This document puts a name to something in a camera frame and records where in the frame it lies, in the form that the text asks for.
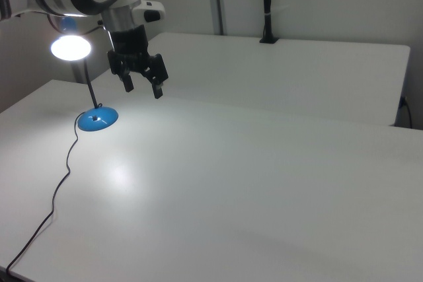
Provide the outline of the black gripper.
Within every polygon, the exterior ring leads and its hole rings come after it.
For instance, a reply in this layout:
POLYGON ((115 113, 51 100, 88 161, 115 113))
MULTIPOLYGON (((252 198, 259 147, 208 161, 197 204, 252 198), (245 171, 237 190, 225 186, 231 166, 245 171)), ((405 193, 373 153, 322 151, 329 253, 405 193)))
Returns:
POLYGON ((144 25, 123 32, 110 32, 112 49, 108 60, 112 74, 118 75, 126 92, 134 89, 130 72, 143 73, 151 83, 155 99, 163 95, 163 83, 169 78, 161 54, 149 55, 144 25))

